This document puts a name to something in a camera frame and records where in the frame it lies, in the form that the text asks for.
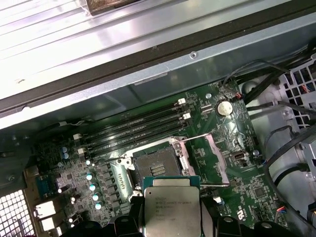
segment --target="ram slot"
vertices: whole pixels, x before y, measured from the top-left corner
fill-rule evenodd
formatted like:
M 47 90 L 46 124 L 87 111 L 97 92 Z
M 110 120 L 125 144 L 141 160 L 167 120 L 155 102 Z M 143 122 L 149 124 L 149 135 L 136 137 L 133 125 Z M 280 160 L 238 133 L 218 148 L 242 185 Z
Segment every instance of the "ram slot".
M 156 109 L 154 111 L 150 111 L 141 115 L 133 116 L 131 118 L 128 118 L 124 121 L 117 122 L 108 126 L 103 127 L 102 129 L 95 131 L 93 133 L 90 133 L 86 139 L 97 139 L 100 136 L 103 136 L 103 134 L 108 132 L 118 132 L 123 129 L 130 128 L 130 126 L 150 121 L 151 119 L 155 119 L 157 117 L 166 117 L 170 115 L 176 115 L 178 113 L 178 109 L 182 106 L 175 107 L 173 104 L 168 105 L 159 109 Z
M 87 145 L 88 145 L 89 149 L 98 149 L 100 147 L 104 147 L 104 146 L 107 146 L 109 144 L 118 142 L 122 139 L 137 136 L 137 135 L 142 134 L 146 131 L 151 131 L 152 129 L 156 129 L 156 128 L 159 128 L 161 126 L 168 126 L 169 124 L 177 122 L 179 120 L 180 120 L 180 118 L 178 116 L 176 116 L 176 117 L 173 116 L 173 117 L 167 118 L 163 121 L 157 120 L 157 121 L 155 121 L 155 123 L 151 122 L 150 124 L 135 127 L 135 128 L 132 128 L 131 130 L 125 131 L 123 133 L 112 134 L 111 136 L 107 136 L 107 138 L 101 139 L 99 141 L 95 141 L 95 142 L 87 144 Z
M 137 138 L 133 137 L 127 141 L 122 140 L 121 144 L 116 144 L 114 146 L 107 147 L 105 149 L 95 149 L 93 151 L 90 151 L 90 155 L 92 157 L 96 157 L 99 155 L 116 151 L 124 147 L 136 145 L 137 143 L 140 143 L 140 142 L 151 141 L 155 137 L 162 137 L 164 134 L 170 134 L 171 132 L 175 132 L 185 126 L 186 126 L 186 123 L 178 121 L 178 122 L 175 122 L 174 124 L 170 124 L 168 127 L 164 126 L 164 129 L 167 128 L 167 130 L 160 131 L 159 129 L 155 129 L 155 130 L 140 134 Z

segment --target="microchip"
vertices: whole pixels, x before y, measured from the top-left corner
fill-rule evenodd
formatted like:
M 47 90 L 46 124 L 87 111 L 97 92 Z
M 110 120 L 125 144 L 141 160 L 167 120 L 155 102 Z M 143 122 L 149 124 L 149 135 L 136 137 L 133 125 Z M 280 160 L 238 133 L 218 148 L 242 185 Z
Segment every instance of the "microchip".
M 135 168 L 142 182 L 143 177 L 181 175 L 174 149 L 170 146 L 154 153 L 140 156 L 135 161 Z
M 260 197 L 265 195 L 264 188 L 258 188 L 258 189 L 255 189 L 254 191 L 255 191 L 255 194 L 256 194 L 257 198 L 260 198 Z

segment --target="green circuit board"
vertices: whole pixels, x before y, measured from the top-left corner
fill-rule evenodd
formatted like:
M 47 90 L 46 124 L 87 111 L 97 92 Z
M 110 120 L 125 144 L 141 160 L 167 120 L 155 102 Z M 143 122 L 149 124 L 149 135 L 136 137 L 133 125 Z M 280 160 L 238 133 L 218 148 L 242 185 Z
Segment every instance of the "green circuit board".
M 140 179 L 137 179 L 140 171 L 128 170 L 116 160 L 107 160 L 171 136 L 194 138 L 212 134 L 225 160 L 230 182 L 229 187 L 211 188 L 212 194 L 222 199 L 218 205 L 220 213 L 230 215 L 249 227 L 259 220 L 274 221 L 279 206 L 264 177 L 260 145 L 244 102 L 232 100 L 232 91 L 239 91 L 237 84 L 231 82 L 228 87 L 222 88 L 219 83 L 204 85 L 38 143 L 36 150 L 41 174 L 50 175 L 58 187 L 70 185 L 70 190 L 75 190 L 72 192 L 80 193 L 80 199 L 75 204 L 65 207 L 66 215 L 85 211 L 89 219 L 105 225 L 111 217 L 128 213 L 128 198 L 135 186 L 140 185 Z M 185 103 L 177 104 L 179 99 L 185 99 Z M 218 105 L 223 101 L 230 102 L 232 113 L 219 111 Z M 183 115 L 188 113 L 190 118 L 183 119 Z M 190 165 L 201 177 L 201 184 L 221 183 L 219 159 L 205 137 L 188 140 L 185 146 Z M 69 157 L 64 157 L 62 147 L 67 148 Z M 137 162 L 138 157 L 149 157 L 168 147 L 168 143 L 159 144 L 135 154 L 134 158 Z M 79 152 L 80 149 L 84 150 L 84 154 Z M 95 165 L 86 165 L 87 159 Z M 159 166 L 155 166 L 155 170 L 159 170 L 155 174 L 161 175 L 169 172 Z M 95 174 L 95 180 L 87 181 L 85 177 L 90 172 Z M 104 203 L 100 210 L 95 210 L 95 202 L 91 198 L 93 192 L 88 188 L 92 183 L 98 183 L 97 191 Z M 277 222 L 286 226 L 282 215 Z

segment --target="screw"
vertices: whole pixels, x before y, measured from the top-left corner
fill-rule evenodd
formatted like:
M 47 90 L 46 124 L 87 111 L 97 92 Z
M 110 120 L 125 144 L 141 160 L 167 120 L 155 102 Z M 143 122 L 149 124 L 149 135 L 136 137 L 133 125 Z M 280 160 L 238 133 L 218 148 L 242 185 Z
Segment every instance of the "screw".
M 197 53 L 197 52 L 191 52 L 191 53 L 190 53 L 190 57 L 191 57 L 192 59 L 195 59 L 197 56 L 198 56 L 198 53 Z
M 263 222 L 263 223 L 261 224 L 261 226 L 264 227 L 264 228 L 267 228 L 267 229 L 272 228 L 272 226 L 271 226 L 269 223 L 265 223 L 265 222 Z
M 13 180 L 15 180 L 15 176 L 14 176 L 14 175 L 10 175 L 10 176 L 8 177 L 8 181 L 9 181 L 9 182 L 12 182 Z
M 230 217 L 224 217 L 224 221 L 230 223 L 230 222 L 233 222 L 232 218 Z
M 253 150 L 252 154 L 257 157 L 258 155 L 260 155 L 260 152 L 258 150 Z

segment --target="case ventilation grille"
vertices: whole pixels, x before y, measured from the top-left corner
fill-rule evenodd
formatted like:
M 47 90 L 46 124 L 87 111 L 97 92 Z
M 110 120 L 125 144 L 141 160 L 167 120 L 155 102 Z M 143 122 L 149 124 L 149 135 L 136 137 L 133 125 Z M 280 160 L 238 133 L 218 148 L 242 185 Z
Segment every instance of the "case ventilation grille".
M 22 190 L 0 198 L 0 237 L 34 236 Z
M 291 70 L 283 84 L 290 103 L 316 110 L 316 60 Z M 309 115 L 293 110 L 299 128 L 308 125 Z

